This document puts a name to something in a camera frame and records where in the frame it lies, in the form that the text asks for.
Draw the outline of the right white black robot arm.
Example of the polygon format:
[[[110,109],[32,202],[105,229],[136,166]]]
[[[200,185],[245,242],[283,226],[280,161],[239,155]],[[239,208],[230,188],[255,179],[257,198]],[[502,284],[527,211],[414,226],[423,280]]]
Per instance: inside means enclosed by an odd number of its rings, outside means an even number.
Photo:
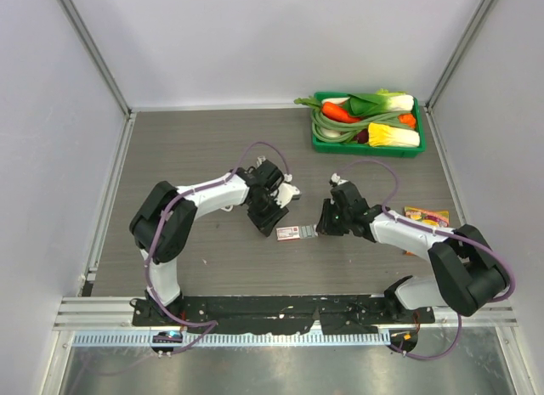
[[[470,317],[513,285],[505,266],[474,226],[433,229],[388,207],[369,206],[358,188],[346,180],[331,183],[317,232],[352,234],[429,262],[432,276],[407,276],[386,289],[383,310],[395,323],[406,321],[416,309],[425,307],[448,307]]]

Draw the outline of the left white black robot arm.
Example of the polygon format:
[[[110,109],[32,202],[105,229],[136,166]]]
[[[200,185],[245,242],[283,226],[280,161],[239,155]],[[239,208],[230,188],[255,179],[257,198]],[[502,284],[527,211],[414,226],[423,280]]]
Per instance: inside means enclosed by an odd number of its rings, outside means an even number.
[[[288,204],[300,196],[300,189],[292,184],[292,175],[268,160],[248,168],[238,167],[205,183],[157,183],[129,224],[144,259],[145,296],[152,317],[164,326],[181,318],[183,294],[177,264],[197,219],[245,206],[250,221],[268,237],[288,213]]]

